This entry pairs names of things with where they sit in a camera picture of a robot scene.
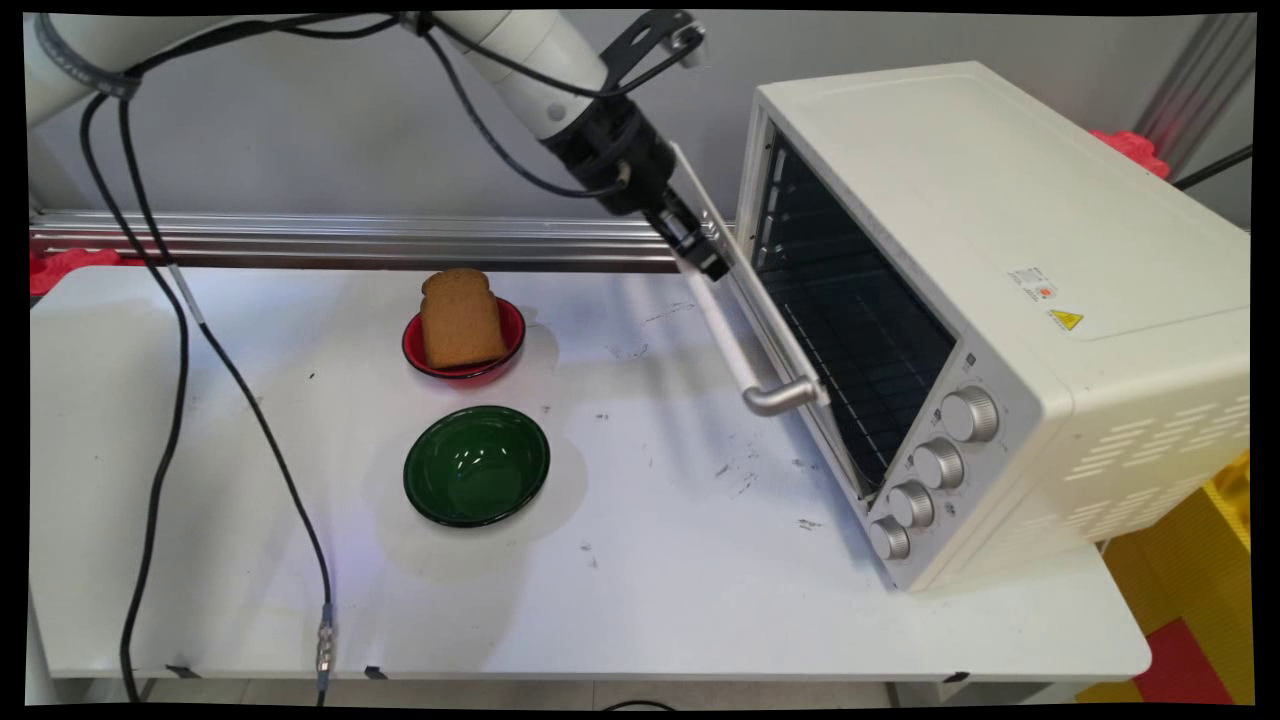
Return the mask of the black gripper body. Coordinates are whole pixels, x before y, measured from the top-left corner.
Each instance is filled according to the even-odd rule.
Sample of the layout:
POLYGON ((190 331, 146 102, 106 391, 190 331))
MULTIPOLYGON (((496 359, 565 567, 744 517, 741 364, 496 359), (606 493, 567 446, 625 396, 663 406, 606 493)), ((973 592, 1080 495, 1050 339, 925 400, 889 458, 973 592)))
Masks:
POLYGON ((611 215, 684 214, 684 201, 669 187, 675 152, 628 97, 591 101, 577 119, 544 138, 543 146, 585 190, 609 190, 622 167, 630 169, 623 188, 598 199, 611 215))

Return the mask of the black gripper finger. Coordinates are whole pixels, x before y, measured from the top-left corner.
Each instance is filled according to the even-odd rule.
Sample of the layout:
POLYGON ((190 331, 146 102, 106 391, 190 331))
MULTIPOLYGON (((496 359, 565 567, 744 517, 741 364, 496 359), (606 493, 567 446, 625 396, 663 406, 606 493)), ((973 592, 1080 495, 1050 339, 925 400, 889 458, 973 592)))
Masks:
POLYGON ((690 265, 710 283, 730 272, 731 263, 722 252, 719 231, 713 223, 703 222, 690 233, 690 265))
POLYGON ((672 187, 667 186, 659 192, 652 206, 652 225, 677 256, 690 259, 690 233, 700 224, 672 187))

